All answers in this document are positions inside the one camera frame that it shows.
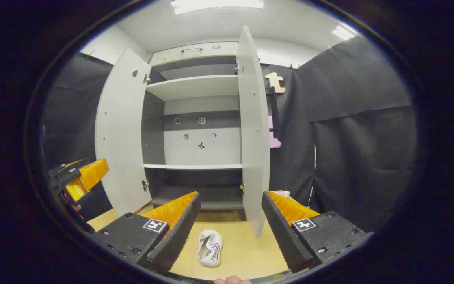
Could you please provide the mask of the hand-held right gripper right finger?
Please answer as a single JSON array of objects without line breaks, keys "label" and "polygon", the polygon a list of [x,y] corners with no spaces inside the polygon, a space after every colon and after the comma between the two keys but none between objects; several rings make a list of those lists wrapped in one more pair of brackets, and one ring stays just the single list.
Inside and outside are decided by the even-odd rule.
[{"label": "hand-held right gripper right finger", "polygon": [[264,192],[261,206],[292,273],[333,261],[372,235],[337,212],[317,213],[277,192]]}]

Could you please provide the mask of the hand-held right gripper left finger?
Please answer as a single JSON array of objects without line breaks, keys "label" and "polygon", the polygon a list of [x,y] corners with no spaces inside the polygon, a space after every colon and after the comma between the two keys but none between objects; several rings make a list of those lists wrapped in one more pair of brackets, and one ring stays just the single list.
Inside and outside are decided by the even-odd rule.
[{"label": "hand-held right gripper left finger", "polygon": [[126,262],[168,271],[180,255],[200,208],[200,194],[191,192],[144,215],[128,212],[90,237]]}]

